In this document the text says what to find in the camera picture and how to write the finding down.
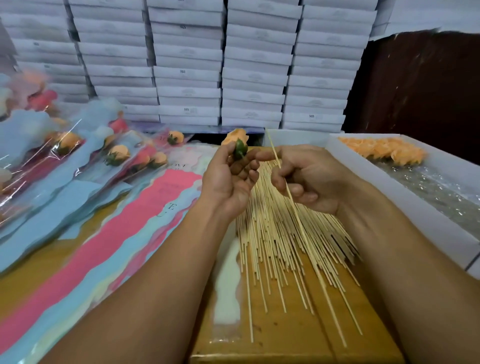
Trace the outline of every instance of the forearm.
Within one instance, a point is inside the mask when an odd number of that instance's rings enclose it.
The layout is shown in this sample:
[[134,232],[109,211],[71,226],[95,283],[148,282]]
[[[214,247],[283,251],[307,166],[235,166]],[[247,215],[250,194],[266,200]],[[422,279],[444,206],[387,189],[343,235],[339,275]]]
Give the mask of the forearm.
[[376,280],[414,362],[476,362],[479,283],[376,188],[360,183],[339,218]]
[[228,222],[200,199],[148,262],[45,363],[178,363]]

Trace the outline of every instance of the person's right hand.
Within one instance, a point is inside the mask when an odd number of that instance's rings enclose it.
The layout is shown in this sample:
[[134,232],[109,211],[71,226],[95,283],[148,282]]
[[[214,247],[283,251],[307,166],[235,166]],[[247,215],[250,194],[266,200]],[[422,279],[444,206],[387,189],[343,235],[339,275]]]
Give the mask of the person's right hand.
[[[273,186],[288,197],[287,180],[293,200],[312,210],[336,215],[352,187],[363,182],[324,148],[308,144],[279,146],[276,152],[281,168],[272,171]],[[256,159],[275,160],[275,155],[272,150],[264,150]]]

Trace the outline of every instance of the yellow table surface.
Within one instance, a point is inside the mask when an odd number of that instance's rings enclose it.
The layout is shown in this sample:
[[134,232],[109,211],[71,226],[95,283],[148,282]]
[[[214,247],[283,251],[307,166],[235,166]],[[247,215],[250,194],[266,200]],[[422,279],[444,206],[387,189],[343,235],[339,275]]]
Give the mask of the yellow table surface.
[[[18,266],[0,277],[0,320],[8,316],[42,282],[57,272],[75,249],[97,230],[104,217],[116,207],[111,204],[98,211],[82,226],[77,239],[53,241],[31,254]],[[271,281],[272,294],[267,296],[268,313],[264,311],[260,287],[251,285],[254,343],[250,343],[245,274],[241,280],[241,323],[231,342],[211,342],[212,311],[215,293],[209,285],[197,317],[190,347],[191,363],[404,363],[403,356],[360,287],[343,269],[341,280],[346,296],[363,330],[361,336],[343,303],[340,293],[328,288],[348,347],[344,348],[323,297],[312,266],[302,257],[306,284],[315,309],[315,316],[305,310],[293,276],[283,295],[287,313],[283,312],[276,281]]]

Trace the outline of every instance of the person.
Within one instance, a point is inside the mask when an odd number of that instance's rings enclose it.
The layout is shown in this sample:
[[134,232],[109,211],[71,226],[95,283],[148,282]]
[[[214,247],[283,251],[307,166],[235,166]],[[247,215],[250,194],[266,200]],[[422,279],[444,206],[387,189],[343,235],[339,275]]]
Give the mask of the person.
[[[42,363],[180,363],[216,252],[258,180],[252,150],[232,162],[233,143],[210,162],[201,196],[139,271],[87,314]],[[414,363],[477,363],[480,283],[435,248],[374,186],[325,149],[281,146],[272,184],[295,202],[342,222],[372,272]]]

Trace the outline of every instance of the person's left hand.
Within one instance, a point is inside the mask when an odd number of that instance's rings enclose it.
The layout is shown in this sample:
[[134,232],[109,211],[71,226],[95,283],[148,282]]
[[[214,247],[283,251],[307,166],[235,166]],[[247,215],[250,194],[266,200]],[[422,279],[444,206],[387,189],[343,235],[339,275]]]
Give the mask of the person's left hand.
[[260,166],[255,160],[258,149],[250,150],[238,161],[233,161],[234,150],[234,142],[218,148],[204,173],[200,195],[204,203],[211,204],[229,223],[247,208]]

